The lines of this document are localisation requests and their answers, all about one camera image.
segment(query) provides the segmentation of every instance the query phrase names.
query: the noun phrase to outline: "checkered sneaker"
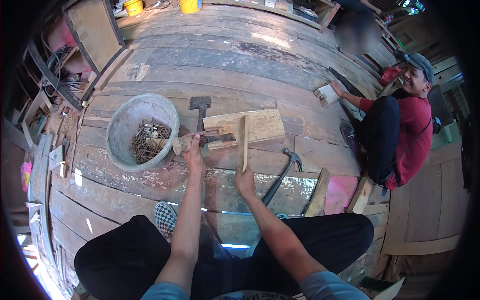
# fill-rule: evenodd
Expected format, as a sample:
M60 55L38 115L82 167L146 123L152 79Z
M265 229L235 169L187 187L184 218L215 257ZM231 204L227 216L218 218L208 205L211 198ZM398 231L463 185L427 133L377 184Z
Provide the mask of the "checkered sneaker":
M177 223L177 213L172 206L165 201L155 206L156 226L167 242L172 242L173 229Z

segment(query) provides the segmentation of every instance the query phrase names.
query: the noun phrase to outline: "dark pants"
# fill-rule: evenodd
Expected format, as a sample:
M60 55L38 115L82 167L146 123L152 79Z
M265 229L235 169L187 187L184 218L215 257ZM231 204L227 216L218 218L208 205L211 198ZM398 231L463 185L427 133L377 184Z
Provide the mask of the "dark pants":
M340 214L283 220L308 253L336 274L367 251L373 226L362 215ZM89 241L75 257L75 270L93 297L140 299L153 285L170 256L170 244L145 216L134 216ZM275 259L263 239L252 257L218 260L199 257L193 273L192 299L210 300L239 290L285 295L300 293L298 284Z
M392 96L374 102L363 121L353 124L360 144L368 151L368 175L373 182L384 185L395 176L394 157L400 134L400 108Z
M336 15L333 17L330 24L337 26L340 22L341 18L349 13L349 12L356 12L357 14L367 15L373 19L373 11L366 7L365 5L361 4L360 1L355 0L339 0L337 1L343 8L343 10L338 10Z

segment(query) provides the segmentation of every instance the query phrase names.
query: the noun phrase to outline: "yellow bucket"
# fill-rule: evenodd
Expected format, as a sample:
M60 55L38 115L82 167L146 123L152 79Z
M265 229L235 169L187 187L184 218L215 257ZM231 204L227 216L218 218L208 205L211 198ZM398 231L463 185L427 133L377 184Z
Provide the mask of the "yellow bucket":
M130 0L125 2L123 5L127 9L129 17L136 16L144 11L144 4L142 3L142 0Z
M180 0L181 13L194 13L202 9L202 0Z

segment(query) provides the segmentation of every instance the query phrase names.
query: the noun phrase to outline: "wooden floor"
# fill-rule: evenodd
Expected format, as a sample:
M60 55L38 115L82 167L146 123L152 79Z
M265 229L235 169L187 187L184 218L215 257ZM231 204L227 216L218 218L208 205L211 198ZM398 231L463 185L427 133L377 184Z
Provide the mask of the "wooden floor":
M181 156L166 168L140 173L122 171L108 158L108 118L135 95L168 97L180 116L181 133L194 132L197 126L198 111L188 110L192 96L211 96L207 116L277 108L285 139L249 147L257 193L262 197L282 172L288 161L282 154L285 147L301 157L304 172L290 170L269 205L275 214L301 217L322 168L328 168L338 181L353 182L355 191L360 170L339 132L340 122L347 117L338 103L323 108L313 90L335 79L329 67L348 77L367 97L376 99L381 87L337 50L331 31L321 35L275 14L215 5L191 15L182 15L177 8L145 12L139 18L120 20L119 26L134 53L103 91L94 92L80 128L74 174L66 179L52 175L53 240L65 250L69 269L86 241L135 215L146 215L154 222L158 201L181 204L188 177ZM208 166L205 218L223 243L251 245L260 233L234 188L237 150L210 152L204 157ZM352 196L351 191L342 196L341 187L331 188L327 202L333 206L340 198ZM379 188L372 191L369 204L388 203L389 197L382 198L380 192ZM362 270L374 276L383 271L386 259L379 253L388 220L385 207L381 213L371 210L375 241L343 272L345 280L358 277Z

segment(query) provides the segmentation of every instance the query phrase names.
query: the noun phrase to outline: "hand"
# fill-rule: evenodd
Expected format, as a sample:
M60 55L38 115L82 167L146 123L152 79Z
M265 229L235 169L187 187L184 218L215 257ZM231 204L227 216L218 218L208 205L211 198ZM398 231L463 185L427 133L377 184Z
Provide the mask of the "hand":
M201 176L205 175L207 167L205 166L204 158L202 157L202 152L199 148L200 144L200 134L196 133L192 140L192 148L189 152L183 154L183 158L188 163L190 168L190 174L199 174Z
M336 81L332 81L330 83L330 85L332 86L333 90L335 91L335 93L337 93L337 95L339 95L341 98L343 98L343 95L346 93L344 90L343 90L343 87Z
M241 168L235 169L235 186L239 191L240 196L244 199L246 197L255 196L255 181L253 181L253 172L250 166L247 166L245 173L241 172Z

